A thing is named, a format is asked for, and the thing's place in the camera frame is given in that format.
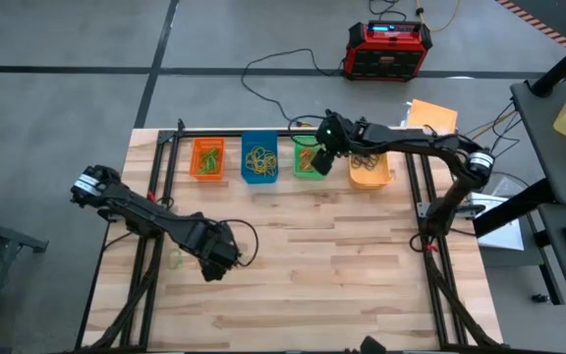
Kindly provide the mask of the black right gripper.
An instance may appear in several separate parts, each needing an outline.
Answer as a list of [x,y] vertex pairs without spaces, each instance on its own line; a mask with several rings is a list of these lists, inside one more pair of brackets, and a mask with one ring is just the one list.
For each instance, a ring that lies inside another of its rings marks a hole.
[[311,166],[325,176],[331,170],[336,157],[376,154],[369,143],[362,142],[362,133],[368,126],[369,121],[365,117],[353,122],[335,111],[326,110],[314,135],[319,149],[311,161]]

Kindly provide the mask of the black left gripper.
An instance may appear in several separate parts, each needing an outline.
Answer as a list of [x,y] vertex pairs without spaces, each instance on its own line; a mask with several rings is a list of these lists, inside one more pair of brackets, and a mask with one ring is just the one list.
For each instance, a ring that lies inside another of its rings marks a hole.
[[206,282],[221,280],[225,273],[239,263],[240,251],[226,221],[207,219],[197,212],[184,219],[189,230],[179,248],[198,259]]

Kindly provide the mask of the yellow plastic basket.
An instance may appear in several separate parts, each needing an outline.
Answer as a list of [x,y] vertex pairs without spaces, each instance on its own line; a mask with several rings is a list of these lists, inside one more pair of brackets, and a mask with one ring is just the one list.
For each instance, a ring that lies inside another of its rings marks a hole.
[[388,154],[349,156],[349,180],[355,189],[381,189],[393,181]]

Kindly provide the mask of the green plastic basket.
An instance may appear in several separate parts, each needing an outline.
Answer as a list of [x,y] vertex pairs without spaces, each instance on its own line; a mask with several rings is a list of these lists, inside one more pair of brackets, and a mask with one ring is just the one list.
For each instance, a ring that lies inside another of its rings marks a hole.
[[317,172],[311,162],[320,149],[313,135],[296,136],[293,138],[293,173],[296,177],[306,179],[323,179],[324,176]]

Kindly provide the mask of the blue plastic basket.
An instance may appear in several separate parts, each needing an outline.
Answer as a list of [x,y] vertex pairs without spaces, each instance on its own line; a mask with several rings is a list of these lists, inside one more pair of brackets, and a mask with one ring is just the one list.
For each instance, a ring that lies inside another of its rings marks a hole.
[[278,177],[278,136],[274,131],[242,135],[241,174],[248,184],[274,183]]

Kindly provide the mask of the red black power station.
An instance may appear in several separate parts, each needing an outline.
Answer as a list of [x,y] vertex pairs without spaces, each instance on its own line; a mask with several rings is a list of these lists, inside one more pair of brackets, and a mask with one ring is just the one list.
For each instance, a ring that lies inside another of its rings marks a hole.
[[421,22],[369,21],[349,28],[344,76],[353,80],[408,82],[432,48]]

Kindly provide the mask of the orange paper folder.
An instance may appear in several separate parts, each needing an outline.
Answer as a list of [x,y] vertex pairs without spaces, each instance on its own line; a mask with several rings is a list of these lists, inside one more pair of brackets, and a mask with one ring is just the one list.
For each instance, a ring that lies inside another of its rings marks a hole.
[[436,133],[447,135],[456,132],[457,121],[457,111],[413,99],[405,125],[407,127],[430,126]]

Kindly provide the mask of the orange plastic basket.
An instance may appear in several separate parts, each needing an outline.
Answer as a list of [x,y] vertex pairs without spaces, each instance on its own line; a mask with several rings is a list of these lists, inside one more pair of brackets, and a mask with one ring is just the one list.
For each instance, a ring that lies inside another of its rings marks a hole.
[[200,181],[221,180],[225,165],[223,138],[195,138],[189,174]]

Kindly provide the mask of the black rounded object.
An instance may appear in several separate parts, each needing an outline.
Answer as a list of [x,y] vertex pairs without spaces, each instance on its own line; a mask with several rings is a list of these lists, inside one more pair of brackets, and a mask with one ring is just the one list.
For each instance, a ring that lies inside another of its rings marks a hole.
[[386,354],[386,348],[371,336],[366,336],[360,345],[360,354]]

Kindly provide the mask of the black support beam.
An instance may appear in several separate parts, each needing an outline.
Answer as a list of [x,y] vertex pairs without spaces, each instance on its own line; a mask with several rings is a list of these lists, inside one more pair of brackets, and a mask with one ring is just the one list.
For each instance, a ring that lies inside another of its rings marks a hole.
[[539,205],[554,201],[550,184],[546,178],[543,178],[518,195],[478,216],[474,220],[475,234],[477,237],[482,237],[533,211]]

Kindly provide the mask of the white paper sheet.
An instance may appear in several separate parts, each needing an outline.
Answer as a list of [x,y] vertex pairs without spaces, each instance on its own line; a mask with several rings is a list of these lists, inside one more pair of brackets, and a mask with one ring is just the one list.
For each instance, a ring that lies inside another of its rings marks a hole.
[[511,251],[524,251],[520,222],[515,219],[478,238],[480,246]]

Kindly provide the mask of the grey side table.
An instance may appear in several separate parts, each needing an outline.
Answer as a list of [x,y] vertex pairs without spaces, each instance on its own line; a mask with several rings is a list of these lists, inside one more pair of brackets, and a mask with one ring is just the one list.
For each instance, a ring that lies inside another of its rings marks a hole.
[[566,137],[553,129],[566,102],[566,82],[546,97],[534,95],[527,83],[514,84],[510,90],[553,196],[566,204]]

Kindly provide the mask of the black metal pole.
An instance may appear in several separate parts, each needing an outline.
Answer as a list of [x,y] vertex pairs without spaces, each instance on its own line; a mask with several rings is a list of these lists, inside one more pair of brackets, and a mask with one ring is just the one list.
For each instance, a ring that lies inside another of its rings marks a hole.
[[566,77],[566,56],[554,65],[540,79],[528,83],[530,91],[539,97],[548,96],[552,89]]

